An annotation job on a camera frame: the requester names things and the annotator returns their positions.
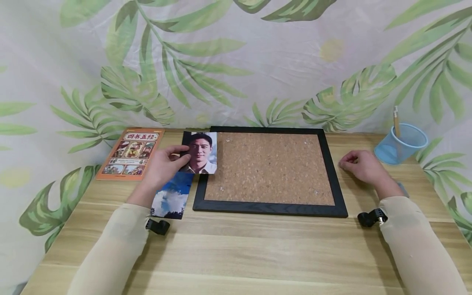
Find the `black clamp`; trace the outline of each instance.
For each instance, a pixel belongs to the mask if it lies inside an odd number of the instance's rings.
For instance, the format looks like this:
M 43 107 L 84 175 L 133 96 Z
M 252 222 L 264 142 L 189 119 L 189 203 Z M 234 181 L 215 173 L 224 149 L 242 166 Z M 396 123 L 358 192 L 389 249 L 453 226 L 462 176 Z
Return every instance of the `black clamp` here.
M 388 220 L 388 217 L 385 215 L 382 209 L 377 208 L 370 211 L 369 213 L 359 213 L 359 215 L 357 215 L 357 220 L 359 220 L 361 226 L 365 228 L 371 228 L 377 221 L 380 222 L 380 225 L 384 224 L 384 222 Z
M 146 223 L 146 229 L 153 231 L 154 233 L 165 236 L 167 231 L 169 230 L 170 223 L 167 221 L 161 220 L 156 222 L 149 218 L 148 222 Z

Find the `blue pen holder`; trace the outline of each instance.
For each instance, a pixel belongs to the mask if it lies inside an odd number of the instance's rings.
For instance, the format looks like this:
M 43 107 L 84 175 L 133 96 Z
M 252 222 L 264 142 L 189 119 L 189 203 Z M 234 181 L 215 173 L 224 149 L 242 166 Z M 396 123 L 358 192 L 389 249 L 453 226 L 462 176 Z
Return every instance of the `blue pen holder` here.
M 400 123 L 400 138 L 395 136 L 394 127 L 375 147 L 377 158 L 388 165 L 399 165 L 417 150 L 428 145 L 428 137 L 419 128 Z

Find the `cork board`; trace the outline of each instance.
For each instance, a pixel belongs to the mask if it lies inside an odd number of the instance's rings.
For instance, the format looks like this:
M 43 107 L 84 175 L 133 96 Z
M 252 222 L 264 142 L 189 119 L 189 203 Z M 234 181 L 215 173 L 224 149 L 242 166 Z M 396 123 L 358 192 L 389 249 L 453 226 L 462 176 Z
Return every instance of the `cork board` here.
M 218 169 L 194 210 L 347 217 L 322 129 L 212 127 Z
M 316 134 L 218 133 L 205 200 L 334 205 Z

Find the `pencil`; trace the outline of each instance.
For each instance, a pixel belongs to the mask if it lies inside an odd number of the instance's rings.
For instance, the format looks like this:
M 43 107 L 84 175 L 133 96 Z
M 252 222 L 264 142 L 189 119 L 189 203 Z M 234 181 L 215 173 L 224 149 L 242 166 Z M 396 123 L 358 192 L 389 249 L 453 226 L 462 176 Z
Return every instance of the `pencil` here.
M 400 123 L 398 121 L 398 106 L 395 106 L 393 109 L 393 126 L 395 127 L 395 136 L 400 139 Z
M 395 106 L 393 108 L 393 126 L 395 129 L 395 136 L 400 139 L 400 123 L 399 123 L 399 118 L 398 118 L 398 106 Z M 401 151 L 401 145 L 399 143 L 396 144 L 396 156 L 397 159 L 400 159 L 402 157 L 402 151 Z

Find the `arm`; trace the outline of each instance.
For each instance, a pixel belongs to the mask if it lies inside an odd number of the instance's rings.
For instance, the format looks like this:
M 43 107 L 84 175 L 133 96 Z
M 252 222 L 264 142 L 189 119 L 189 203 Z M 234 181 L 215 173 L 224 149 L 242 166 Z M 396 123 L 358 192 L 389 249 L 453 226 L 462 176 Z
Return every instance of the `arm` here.
M 467 295 L 451 257 L 420 208 L 368 151 L 352 151 L 339 166 L 374 186 L 388 220 L 380 230 L 410 295 Z
M 190 156 L 173 153 L 186 146 L 171 146 L 153 155 L 143 181 L 126 203 L 110 217 L 102 235 L 82 262 L 68 295 L 118 295 L 123 292 L 136 259 L 148 237 L 145 229 L 156 190 L 161 189 L 184 166 Z

